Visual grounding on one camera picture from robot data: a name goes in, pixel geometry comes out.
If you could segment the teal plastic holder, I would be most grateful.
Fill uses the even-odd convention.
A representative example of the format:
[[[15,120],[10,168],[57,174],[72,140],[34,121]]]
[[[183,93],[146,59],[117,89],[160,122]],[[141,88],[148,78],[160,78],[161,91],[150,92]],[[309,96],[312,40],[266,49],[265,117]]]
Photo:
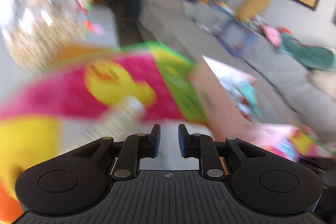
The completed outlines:
[[[240,81],[237,84],[238,91],[245,97],[251,111],[254,115],[261,117],[262,113],[259,108],[259,103],[256,97],[254,87],[247,81]]]

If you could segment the pink cardboard box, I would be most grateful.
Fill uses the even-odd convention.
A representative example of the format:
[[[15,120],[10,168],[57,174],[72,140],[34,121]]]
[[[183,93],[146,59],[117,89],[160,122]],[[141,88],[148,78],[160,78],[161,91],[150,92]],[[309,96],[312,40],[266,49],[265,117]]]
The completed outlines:
[[[252,75],[202,56],[190,81],[216,140],[236,137],[259,147],[269,147],[297,131],[295,117]],[[260,118],[243,114],[236,106],[231,93],[237,84],[250,84],[256,89]]]

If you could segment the colourful cartoon play mat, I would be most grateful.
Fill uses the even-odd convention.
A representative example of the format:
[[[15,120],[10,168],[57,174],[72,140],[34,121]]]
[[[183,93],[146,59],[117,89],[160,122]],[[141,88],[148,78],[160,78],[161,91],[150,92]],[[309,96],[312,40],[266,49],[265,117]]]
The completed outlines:
[[[269,147],[216,140],[190,81],[196,67],[149,42],[21,87],[1,107],[1,223],[335,223],[335,157],[315,153],[299,123]],[[143,123],[182,121],[189,134],[212,137],[224,180],[140,167],[133,180],[115,180],[117,141],[76,141],[126,96],[145,107]]]

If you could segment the blue picture book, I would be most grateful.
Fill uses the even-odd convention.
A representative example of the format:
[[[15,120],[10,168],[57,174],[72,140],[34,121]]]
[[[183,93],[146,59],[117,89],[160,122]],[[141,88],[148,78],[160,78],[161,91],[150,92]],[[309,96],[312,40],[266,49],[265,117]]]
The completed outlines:
[[[232,18],[214,35],[217,41],[234,57],[242,57],[244,51],[256,42],[258,34],[244,23]]]

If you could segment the grey sofa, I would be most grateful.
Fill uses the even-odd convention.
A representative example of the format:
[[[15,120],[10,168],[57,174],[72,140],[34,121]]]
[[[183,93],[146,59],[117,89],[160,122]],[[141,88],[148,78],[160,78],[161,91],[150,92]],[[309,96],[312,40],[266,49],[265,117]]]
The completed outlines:
[[[245,45],[245,32],[233,24],[216,38],[201,24],[226,24],[229,17],[188,0],[141,0],[139,23],[157,41],[197,60],[202,55],[259,79],[293,121],[306,124],[319,139],[335,140],[335,99],[316,88],[309,71],[277,52],[261,35]]]

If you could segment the pink plush toy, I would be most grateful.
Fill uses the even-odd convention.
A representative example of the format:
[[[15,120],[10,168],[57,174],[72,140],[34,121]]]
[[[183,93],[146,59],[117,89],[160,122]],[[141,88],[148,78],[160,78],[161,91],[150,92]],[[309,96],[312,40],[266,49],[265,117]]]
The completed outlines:
[[[278,32],[278,30],[270,26],[263,26],[262,28],[265,37],[270,41],[270,43],[275,47],[279,47],[282,43],[280,32]]]

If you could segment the teal plush toy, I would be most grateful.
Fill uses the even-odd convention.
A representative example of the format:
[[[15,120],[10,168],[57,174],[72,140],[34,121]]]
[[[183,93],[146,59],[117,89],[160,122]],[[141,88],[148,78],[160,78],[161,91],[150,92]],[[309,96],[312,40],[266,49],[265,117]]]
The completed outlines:
[[[335,50],[328,47],[307,46],[290,34],[281,33],[278,52],[289,55],[308,69],[335,70]]]

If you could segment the yellow cushion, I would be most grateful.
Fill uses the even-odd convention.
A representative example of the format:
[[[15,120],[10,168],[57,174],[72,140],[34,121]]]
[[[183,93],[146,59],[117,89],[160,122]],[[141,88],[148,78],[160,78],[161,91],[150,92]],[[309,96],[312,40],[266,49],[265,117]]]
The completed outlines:
[[[245,21],[260,15],[270,4],[270,0],[246,0],[236,9],[235,19]]]

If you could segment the glass jar of nuts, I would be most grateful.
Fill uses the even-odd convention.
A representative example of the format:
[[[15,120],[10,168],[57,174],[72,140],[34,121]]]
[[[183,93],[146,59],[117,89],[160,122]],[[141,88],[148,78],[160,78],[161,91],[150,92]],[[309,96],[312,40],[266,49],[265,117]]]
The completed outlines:
[[[22,68],[51,65],[68,44],[83,38],[88,0],[11,0],[1,26],[6,49]]]

